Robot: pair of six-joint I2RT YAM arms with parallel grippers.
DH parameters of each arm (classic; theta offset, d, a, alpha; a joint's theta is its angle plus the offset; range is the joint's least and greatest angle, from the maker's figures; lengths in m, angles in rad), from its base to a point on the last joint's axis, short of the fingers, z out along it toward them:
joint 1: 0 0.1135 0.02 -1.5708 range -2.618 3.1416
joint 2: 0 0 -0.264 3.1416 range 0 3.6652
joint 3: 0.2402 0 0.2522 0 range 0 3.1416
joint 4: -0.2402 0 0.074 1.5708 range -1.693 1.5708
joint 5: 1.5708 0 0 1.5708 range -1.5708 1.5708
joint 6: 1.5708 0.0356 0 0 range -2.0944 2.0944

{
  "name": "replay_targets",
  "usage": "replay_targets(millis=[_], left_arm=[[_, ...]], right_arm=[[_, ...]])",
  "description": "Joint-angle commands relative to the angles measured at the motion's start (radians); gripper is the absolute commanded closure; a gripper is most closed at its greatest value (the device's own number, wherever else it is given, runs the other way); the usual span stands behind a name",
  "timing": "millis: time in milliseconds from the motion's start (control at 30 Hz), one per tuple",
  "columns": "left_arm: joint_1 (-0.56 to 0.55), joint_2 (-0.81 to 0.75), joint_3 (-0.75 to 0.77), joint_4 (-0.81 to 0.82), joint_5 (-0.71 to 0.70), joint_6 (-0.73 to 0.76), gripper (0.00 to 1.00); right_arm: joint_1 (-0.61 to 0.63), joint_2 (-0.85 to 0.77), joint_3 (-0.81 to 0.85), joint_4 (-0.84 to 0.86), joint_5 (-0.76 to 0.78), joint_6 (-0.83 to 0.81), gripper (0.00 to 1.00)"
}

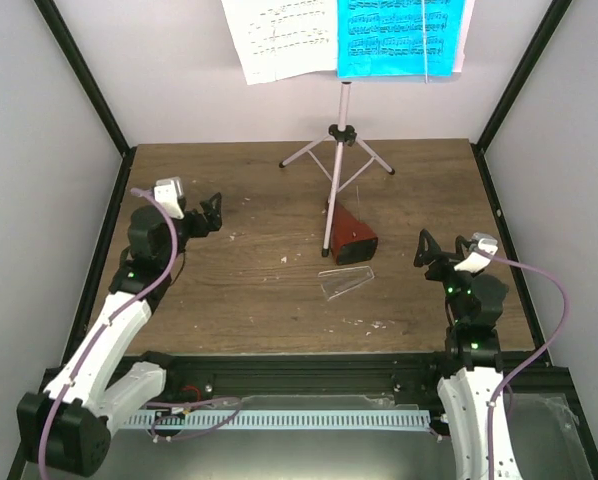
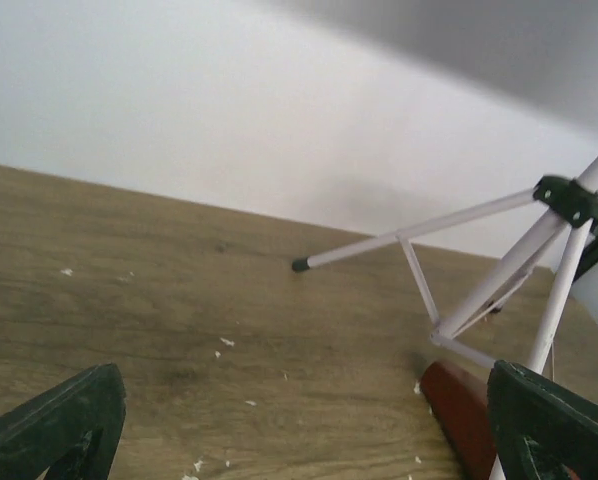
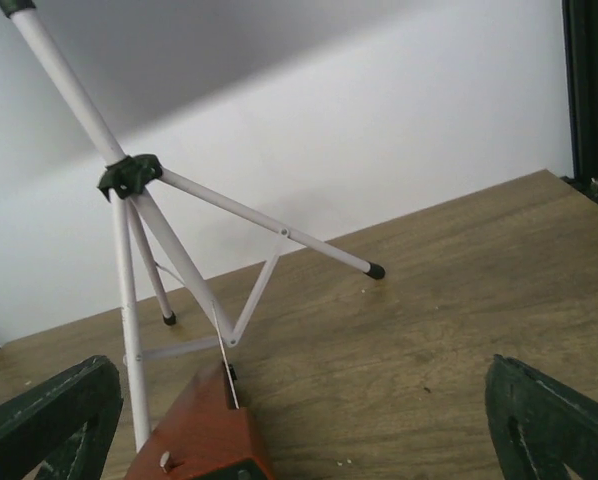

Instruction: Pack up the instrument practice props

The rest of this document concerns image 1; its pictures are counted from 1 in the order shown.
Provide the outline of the red wooden metronome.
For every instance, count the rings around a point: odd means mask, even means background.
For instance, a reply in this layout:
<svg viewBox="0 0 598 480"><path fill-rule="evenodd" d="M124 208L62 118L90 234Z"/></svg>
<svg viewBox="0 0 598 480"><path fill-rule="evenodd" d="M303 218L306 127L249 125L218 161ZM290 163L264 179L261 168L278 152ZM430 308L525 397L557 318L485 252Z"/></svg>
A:
<svg viewBox="0 0 598 480"><path fill-rule="evenodd" d="M335 264L342 266L370 261L377 247L378 236L374 230L336 201L330 240Z"/></svg>

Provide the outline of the clear plastic metronome cover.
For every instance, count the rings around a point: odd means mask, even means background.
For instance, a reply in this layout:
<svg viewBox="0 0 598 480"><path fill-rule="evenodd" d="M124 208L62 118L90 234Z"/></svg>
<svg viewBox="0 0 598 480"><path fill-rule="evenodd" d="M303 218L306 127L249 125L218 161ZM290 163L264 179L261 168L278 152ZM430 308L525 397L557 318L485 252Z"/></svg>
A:
<svg viewBox="0 0 598 480"><path fill-rule="evenodd" d="M375 278L370 266L358 266L322 271L317 274L317 279L324 297L331 301Z"/></svg>

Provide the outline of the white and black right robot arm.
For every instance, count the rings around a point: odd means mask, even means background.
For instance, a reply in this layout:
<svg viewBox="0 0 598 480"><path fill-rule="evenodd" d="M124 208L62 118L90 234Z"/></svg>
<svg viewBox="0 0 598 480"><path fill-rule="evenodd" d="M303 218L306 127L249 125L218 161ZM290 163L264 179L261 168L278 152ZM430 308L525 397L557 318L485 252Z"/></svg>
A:
<svg viewBox="0 0 598 480"><path fill-rule="evenodd" d="M520 479L505 404L497 389L504 379L496 322L503 313L508 286L487 274L498 242L490 235L458 236L455 250L442 250L432 234L419 233L413 265L425 267L425 279L444 290L448 320L445 358L423 378L426 396L442 403L445 418L433 424L452 442L458 479Z"/></svg>

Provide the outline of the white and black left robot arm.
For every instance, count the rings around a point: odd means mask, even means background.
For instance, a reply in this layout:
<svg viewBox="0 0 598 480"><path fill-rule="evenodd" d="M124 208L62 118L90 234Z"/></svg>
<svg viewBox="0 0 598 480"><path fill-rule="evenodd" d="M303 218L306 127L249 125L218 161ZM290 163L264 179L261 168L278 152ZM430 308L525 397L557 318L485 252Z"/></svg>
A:
<svg viewBox="0 0 598 480"><path fill-rule="evenodd" d="M43 479L51 470L92 476L136 411L153 398L173 403L183 392L182 377L156 361L141 360L118 381L112 377L172 285L188 241L221 229L222 195L189 210L176 178L131 192L148 203L131 214L128 245L99 316L57 376L17 406L24 456Z"/></svg>

